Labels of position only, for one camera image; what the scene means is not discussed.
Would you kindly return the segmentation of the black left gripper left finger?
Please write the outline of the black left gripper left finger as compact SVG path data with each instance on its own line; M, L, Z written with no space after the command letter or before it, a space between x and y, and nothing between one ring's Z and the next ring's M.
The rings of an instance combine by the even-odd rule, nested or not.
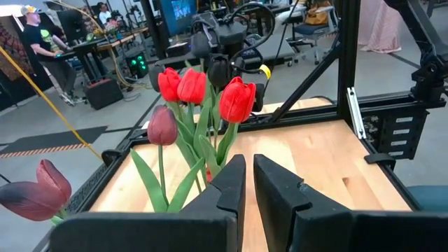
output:
M245 185L234 155L179 213L79 213L52 231L50 252L241 252Z

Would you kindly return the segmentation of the thin green stem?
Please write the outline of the thin green stem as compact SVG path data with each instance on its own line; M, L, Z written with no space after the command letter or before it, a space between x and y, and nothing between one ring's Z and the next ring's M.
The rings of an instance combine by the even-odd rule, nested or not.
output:
M234 77L222 91L218 112L219 116L228 122L224 137L219 142L218 150L215 150L207 138L200 141L206 168L210 169L213 177L226 165L228 153L237 138L238 127L249 118L255 99L256 84L245 84L241 77Z

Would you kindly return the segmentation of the black artificial tulip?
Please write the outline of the black artificial tulip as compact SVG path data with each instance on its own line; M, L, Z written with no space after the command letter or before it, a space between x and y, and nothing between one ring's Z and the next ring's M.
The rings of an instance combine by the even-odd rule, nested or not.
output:
M225 89L230 81L230 67L227 55L217 54L209 61L207 76L212 85L212 102L217 104L218 94Z
M207 72L212 53L207 35L203 32L193 34L190 38L190 45L191 53L199 58L204 72Z

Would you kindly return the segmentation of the red artificial tulip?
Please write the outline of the red artificial tulip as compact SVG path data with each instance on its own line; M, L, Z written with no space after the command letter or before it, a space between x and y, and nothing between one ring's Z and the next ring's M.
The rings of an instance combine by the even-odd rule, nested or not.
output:
M203 72L189 68L183 75L177 87L177 95L181 102L186 103L187 112L181 111L181 122L186 126L187 143L193 148L199 158L204 157L200 141L207 137L210 100L206 99L207 77ZM202 106L199 120L194 121L196 106Z
M181 82L181 77L178 72L168 67L162 73L158 74L157 81L161 95L167 102L168 107L174 112L176 119L179 119L193 136L195 133L195 124L193 122L192 111L188 109L188 112L186 112L184 108L181 108L181 104L184 104L184 101L181 101L177 94L177 89Z

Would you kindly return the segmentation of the dark maroon artificial tulip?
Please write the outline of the dark maroon artificial tulip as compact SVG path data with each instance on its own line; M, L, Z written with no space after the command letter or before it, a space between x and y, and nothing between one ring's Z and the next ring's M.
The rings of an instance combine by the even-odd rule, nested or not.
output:
M72 187L66 177L47 160L36 169L36 182L18 181L0 186L0 204L31 221L51 221L60 224L66 217L65 205L71 198Z
M204 159L193 160L193 166L179 183L171 200L167 199L165 170L163 165L163 147L175 143L178 139L177 121L173 111L163 105L155 108L147 128L148 140L158 147L159 174L157 178L144 159L134 150L130 155L156 213L175 213L182 210L187 196L197 178L199 170L204 168Z

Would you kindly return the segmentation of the dark grey side table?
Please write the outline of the dark grey side table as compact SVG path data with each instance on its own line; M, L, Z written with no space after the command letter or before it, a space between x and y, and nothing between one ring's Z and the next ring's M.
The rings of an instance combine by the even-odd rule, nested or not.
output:
M261 64L268 66L270 69L283 64L291 67L294 64L295 51L285 39L281 40L281 38L280 34L271 35L266 42L257 47L263 61L255 55L244 60L245 67L247 69L257 69Z

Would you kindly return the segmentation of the black table clamp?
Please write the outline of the black table clamp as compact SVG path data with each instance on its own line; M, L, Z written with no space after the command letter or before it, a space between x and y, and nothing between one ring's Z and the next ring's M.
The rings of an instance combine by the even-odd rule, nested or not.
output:
M388 167L392 171L396 165L396 159L390 156L388 153L373 153L366 155L364 160L369 164L380 164Z
M108 149L101 153L101 159L106 167L109 167L122 153L119 150Z

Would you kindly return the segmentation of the tan bag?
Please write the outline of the tan bag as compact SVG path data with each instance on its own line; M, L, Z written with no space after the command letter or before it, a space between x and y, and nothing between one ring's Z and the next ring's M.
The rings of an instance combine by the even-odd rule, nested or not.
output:
M328 14L325 11L317 12L317 10L330 5L329 0L306 0L307 14L304 23L307 25L326 25Z

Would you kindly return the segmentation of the large display screen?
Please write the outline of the large display screen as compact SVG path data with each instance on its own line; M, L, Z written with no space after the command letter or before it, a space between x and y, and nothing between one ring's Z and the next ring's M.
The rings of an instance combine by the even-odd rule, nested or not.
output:
M196 0L161 0L160 11L170 36L186 32L197 13Z

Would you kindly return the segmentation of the black box with white labels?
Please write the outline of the black box with white labels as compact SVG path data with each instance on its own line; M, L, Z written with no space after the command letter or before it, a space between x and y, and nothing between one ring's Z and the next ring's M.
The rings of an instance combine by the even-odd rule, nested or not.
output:
M429 112L423 108L382 111L363 116L367 140L378 153L412 160Z

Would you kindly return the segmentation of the black mat with striped edge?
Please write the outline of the black mat with striped edge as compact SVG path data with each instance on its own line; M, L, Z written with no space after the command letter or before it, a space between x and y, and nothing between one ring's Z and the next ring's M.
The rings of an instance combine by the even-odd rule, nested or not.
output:
M84 148L84 144L72 131L28 136L9 144L0 151L0 158L13 158L57 151Z

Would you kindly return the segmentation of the pink draped cloth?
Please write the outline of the pink draped cloth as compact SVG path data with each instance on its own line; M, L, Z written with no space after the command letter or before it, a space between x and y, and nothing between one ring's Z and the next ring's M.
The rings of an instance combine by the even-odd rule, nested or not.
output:
M361 50L384 54L402 50L400 21L399 12L384 0L360 0L358 45Z

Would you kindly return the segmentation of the black floor case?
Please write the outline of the black floor case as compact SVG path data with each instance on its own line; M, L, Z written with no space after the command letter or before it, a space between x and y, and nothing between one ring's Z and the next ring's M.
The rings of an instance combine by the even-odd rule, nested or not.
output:
M87 102L95 110L116 103L124 97L117 81L110 78L88 84L84 87L84 93Z

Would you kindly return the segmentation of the black desk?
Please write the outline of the black desk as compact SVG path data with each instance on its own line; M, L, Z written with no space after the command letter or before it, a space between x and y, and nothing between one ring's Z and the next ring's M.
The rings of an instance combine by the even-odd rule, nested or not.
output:
M83 66L84 72L87 74L89 81L101 79L106 75L103 69L102 62L99 60L99 52L106 51L109 55L114 56L114 48L123 46L132 40L137 39L138 35L147 32L148 28L138 28L128 32L122 39L108 40L106 38L93 39L90 42L83 42L72 47L72 51L63 54L57 54L56 60L68 60L72 57L77 57Z

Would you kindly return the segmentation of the patterned hanging cloth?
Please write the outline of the patterned hanging cloth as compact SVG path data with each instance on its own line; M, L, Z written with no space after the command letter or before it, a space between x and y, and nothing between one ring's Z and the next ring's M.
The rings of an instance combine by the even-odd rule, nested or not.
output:
M0 17L0 47L2 47L17 65L27 74L33 74L25 47L14 27L15 20L9 17ZM0 52L0 70L10 81L21 78L21 73Z

